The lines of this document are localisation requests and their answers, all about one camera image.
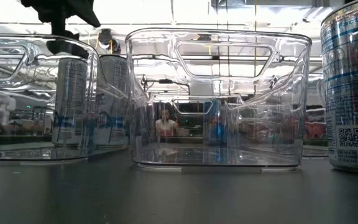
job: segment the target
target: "gray table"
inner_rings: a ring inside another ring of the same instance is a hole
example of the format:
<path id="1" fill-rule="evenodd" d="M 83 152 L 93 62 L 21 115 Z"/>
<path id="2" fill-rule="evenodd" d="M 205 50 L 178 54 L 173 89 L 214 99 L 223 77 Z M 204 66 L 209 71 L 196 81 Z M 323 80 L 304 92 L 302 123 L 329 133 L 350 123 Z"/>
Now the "gray table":
<path id="1" fill-rule="evenodd" d="M 151 172 L 129 153 L 59 166 L 0 162 L 0 223 L 358 223 L 358 174 Z"/>

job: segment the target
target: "person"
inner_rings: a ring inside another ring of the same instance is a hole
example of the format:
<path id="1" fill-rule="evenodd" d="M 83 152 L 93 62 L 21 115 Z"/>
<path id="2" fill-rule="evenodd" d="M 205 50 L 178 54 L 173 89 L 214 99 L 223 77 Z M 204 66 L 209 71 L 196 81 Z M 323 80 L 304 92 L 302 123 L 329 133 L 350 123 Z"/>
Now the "person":
<path id="1" fill-rule="evenodd" d="M 162 119 L 155 122 L 155 128 L 158 136 L 172 137 L 174 130 L 177 130 L 178 123 L 169 119 L 169 111 L 162 110 Z"/>

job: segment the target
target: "clear plastic bin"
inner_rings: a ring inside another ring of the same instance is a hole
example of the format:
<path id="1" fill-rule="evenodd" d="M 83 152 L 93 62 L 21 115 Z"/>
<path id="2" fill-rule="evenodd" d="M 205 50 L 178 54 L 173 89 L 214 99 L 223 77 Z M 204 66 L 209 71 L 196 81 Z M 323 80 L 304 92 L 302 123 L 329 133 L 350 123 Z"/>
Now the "clear plastic bin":
<path id="1" fill-rule="evenodd" d="M 309 38 L 141 29 L 126 44 L 134 162 L 300 165 Z"/>
<path id="2" fill-rule="evenodd" d="M 97 52 L 72 39 L 0 35 L 0 160 L 96 153 L 97 92 L 128 99 L 100 68 Z"/>

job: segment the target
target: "can label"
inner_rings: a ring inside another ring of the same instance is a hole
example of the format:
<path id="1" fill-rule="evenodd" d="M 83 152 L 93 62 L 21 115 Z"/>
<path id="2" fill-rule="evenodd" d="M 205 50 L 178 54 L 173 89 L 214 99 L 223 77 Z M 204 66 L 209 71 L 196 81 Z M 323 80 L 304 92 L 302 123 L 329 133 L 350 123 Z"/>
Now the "can label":
<path id="1" fill-rule="evenodd" d="M 52 142 L 78 145 L 83 135 L 87 63 L 78 59 L 59 61 Z"/>
<path id="2" fill-rule="evenodd" d="M 109 84 L 126 94 L 128 92 L 128 78 L 126 59 L 116 56 L 101 57 L 103 74 Z M 103 146 L 125 146 L 128 144 L 126 114 L 128 98 L 121 94 L 112 93 L 98 78 L 96 89 L 97 123 L 94 132 L 95 144 Z"/>
<path id="3" fill-rule="evenodd" d="M 321 28 L 329 158 L 358 166 L 358 4 Z"/>

